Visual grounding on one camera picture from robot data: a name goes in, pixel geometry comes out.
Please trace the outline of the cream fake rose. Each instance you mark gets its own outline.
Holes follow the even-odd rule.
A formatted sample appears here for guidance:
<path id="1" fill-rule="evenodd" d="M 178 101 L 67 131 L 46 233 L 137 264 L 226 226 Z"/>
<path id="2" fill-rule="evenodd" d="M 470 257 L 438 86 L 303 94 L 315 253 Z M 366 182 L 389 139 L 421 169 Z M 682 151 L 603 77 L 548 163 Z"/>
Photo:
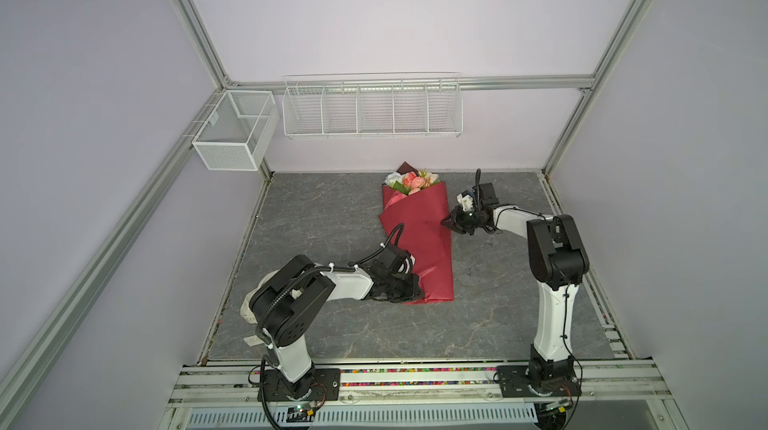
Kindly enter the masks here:
<path id="1" fill-rule="evenodd" d="M 439 181 L 439 175 L 430 171 L 422 171 L 420 172 L 420 176 L 424 180 L 424 187 L 432 186 Z"/>

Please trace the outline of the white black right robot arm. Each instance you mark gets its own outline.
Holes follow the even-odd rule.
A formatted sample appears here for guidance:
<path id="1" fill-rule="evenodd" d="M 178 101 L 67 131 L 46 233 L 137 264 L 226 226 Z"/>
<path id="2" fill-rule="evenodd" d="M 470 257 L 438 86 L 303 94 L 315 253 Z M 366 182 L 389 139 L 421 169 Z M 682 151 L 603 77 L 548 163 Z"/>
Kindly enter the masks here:
<path id="1" fill-rule="evenodd" d="M 497 368 L 494 379 L 502 395 L 580 396 L 582 367 L 572 349 L 571 329 L 576 295 L 590 263 L 574 218 L 502 204 L 491 183 L 476 183 L 457 200 L 441 224 L 459 234 L 482 229 L 524 237 L 538 282 L 537 331 L 528 364 Z"/>

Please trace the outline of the dark red wrapping paper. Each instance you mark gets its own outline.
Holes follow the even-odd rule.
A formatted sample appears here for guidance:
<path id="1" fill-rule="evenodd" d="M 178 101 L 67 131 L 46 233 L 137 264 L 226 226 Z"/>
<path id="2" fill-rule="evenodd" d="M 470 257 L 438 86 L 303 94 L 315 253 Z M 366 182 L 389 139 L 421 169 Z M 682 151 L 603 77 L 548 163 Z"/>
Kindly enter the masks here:
<path id="1" fill-rule="evenodd" d="M 420 172 L 407 162 L 396 170 L 401 174 Z M 447 187 L 439 180 L 412 194 L 404 186 L 382 184 L 382 212 L 379 220 L 385 231 L 402 223 L 404 230 L 397 244 L 415 258 L 413 272 L 419 276 L 424 296 L 421 304 L 454 299 L 451 232 L 441 225 L 449 214 Z"/>

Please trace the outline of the cream printed ribbon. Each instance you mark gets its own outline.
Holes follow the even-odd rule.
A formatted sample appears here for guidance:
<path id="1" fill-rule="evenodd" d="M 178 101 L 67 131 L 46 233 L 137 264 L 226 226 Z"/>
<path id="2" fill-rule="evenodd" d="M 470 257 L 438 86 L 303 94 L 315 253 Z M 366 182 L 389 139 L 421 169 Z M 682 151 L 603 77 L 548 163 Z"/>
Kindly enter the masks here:
<path id="1" fill-rule="evenodd" d="M 257 323 L 257 317 L 254 314 L 254 311 L 250 307 L 250 302 L 252 298 L 255 296 L 255 294 L 265 285 L 266 282 L 268 282 L 275 274 L 277 273 L 277 270 L 271 271 L 267 273 L 259 282 L 259 284 L 251 291 L 249 291 L 245 297 L 244 300 L 240 306 L 239 314 L 240 316 L 249 324 L 255 325 Z M 254 346 L 264 346 L 264 342 L 259 338 L 258 335 L 253 334 L 247 337 L 243 338 L 243 341 L 246 345 L 249 347 Z"/>

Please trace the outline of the white fake flower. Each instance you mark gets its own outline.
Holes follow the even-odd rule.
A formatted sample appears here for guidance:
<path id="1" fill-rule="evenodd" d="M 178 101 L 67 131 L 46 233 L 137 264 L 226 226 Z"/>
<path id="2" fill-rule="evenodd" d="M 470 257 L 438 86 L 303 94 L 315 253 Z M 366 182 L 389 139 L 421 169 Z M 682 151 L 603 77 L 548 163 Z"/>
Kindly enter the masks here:
<path id="1" fill-rule="evenodd" d="M 386 176 L 384 180 L 384 184 L 391 187 L 396 188 L 398 186 L 402 186 L 404 175 L 399 172 L 392 172 L 388 176 Z"/>

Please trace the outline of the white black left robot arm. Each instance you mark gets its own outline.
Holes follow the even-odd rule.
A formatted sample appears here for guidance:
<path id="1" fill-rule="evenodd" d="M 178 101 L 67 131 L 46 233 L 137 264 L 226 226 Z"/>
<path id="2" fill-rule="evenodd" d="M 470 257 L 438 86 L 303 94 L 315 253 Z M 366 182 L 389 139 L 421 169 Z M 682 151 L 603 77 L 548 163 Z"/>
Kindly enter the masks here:
<path id="1" fill-rule="evenodd" d="M 263 378 L 267 398 L 306 399 L 320 385 L 329 386 L 330 371 L 318 371 L 305 334 L 330 301 L 356 300 L 410 303 L 425 292 L 414 273 L 415 258 L 394 244 L 346 265 L 321 265 L 294 256 L 267 274 L 244 297 L 240 316 L 254 326 L 255 339 L 266 347 L 271 366 Z"/>

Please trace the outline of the red pink fake rose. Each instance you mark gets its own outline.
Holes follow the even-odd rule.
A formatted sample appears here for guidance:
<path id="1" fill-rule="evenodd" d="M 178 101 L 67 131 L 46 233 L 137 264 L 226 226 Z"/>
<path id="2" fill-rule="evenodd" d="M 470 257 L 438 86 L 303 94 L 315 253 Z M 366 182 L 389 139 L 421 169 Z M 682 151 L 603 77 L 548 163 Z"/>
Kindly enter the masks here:
<path id="1" fill-rule="evenodd" d="M 409 172 L 408 174 L 404 174 L 402 178 L 402 185 L 405 188 L 405 192 L 407 194 L 412 194 L 413 192 L 416 192 L 424 186 L 428 184 L 428 181 L 422 177 L 420 174 L 417 174 L 415 172 Z"/>

